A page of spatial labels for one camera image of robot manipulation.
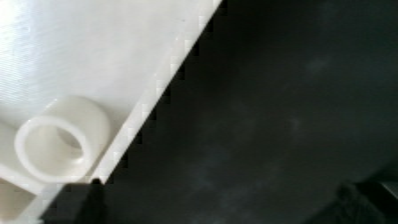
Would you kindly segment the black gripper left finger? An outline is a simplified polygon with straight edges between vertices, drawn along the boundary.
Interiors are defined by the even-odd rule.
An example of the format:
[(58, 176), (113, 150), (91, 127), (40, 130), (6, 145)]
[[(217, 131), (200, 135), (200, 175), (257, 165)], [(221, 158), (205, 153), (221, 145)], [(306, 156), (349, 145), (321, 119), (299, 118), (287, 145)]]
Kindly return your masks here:
[(98, 179), (63, 187), (42, 220), (43, 224), (106, 224), (106, 185)]

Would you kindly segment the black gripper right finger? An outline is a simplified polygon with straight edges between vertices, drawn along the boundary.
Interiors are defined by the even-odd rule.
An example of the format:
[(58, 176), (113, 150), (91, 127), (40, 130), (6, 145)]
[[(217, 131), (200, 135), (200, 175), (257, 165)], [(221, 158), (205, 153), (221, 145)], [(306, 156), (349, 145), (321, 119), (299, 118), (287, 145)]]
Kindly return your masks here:
[(398, 224), (398, 197), (386, 184), (345, 183), (337, 200), (303, 224)]

